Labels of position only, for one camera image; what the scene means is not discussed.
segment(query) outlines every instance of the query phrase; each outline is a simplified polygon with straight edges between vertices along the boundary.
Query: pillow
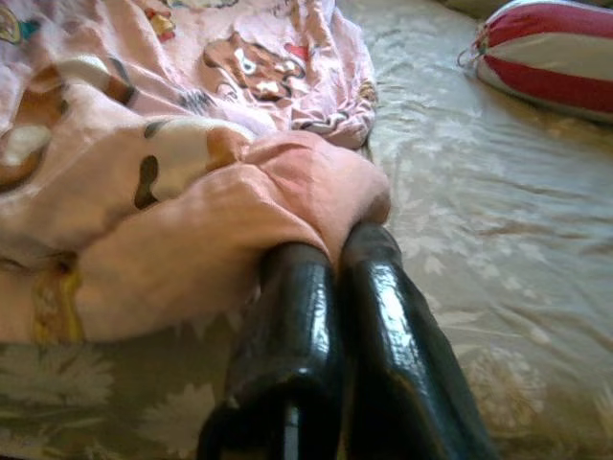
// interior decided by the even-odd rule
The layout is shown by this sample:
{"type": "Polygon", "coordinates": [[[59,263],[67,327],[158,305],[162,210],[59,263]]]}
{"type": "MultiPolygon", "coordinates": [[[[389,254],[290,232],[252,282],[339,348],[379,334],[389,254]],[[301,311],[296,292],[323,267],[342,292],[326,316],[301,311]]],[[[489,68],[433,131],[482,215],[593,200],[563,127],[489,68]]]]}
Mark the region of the pillow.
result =
{"type": "MultiPolygon", "coordinates": [[[[613,0],[578,0],[600,7],[613,8],[613,0]]],[[[477,19],[487,18],[509,0],[443,0],[443,4],[453,10],[464,12],[477,19]]]]}
{"type": "Polygon", "coordinates": [[[477,77],[536,104],[613,123],[613,11],[516,0],[481,28],[477,77]]]}

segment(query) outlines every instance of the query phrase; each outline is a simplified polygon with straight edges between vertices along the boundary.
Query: blanket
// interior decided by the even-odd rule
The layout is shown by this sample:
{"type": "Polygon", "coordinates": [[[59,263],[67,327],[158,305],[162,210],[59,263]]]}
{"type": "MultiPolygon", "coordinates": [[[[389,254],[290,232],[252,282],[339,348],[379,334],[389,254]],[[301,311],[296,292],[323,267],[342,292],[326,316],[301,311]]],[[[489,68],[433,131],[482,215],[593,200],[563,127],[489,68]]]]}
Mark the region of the blanket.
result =
{"type": "Polygon", "coordinates": [[[350,150],[372,66],[333,2],[4,1],[0,59],[0,341],[242,307],[270,248],[336,263],[387,217],[350,150]]]}

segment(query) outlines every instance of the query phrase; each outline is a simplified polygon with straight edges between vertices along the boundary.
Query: beige floral bed sheet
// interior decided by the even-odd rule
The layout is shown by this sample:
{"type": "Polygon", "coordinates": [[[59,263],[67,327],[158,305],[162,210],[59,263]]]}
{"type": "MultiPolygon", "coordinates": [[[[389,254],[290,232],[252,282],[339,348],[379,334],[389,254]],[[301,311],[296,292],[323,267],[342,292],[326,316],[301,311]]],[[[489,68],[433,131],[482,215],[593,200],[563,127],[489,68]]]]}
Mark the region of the beige floral bed sheet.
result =
{"type": "Polygon", "coordinates": [[[613,126],[467,75],[476,23],[430,0],[346,0],[380,107],[390,228],[506,459],[613,459],[613,126]]]}
{"type": "MultiPolygon", "coordinates": [[[[465,75],[475,23],[434,1],[341,7],[378,72],[370,152],[394,184],[389,226],[503,457],[613,459],[613,129],[465,75]]],[[[0,454],[193,458],[238,327],[0,346],[0,454]]]]}

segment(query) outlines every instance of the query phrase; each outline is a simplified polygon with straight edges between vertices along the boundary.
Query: pink blanket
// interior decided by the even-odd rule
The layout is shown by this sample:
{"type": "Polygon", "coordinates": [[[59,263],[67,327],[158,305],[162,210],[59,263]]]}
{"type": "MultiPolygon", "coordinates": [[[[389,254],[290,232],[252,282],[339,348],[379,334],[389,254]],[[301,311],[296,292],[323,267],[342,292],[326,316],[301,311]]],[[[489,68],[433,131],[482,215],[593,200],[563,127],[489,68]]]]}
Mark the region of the pink blanket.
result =
{"type": "Polygon", "coordinates": [[[332,2],[15,0],[0,59],[0,341],[237,308],[269,248],[336,262],[386,219],[384,174],[331,144],[359,147],[375,102],[332,2]]]}

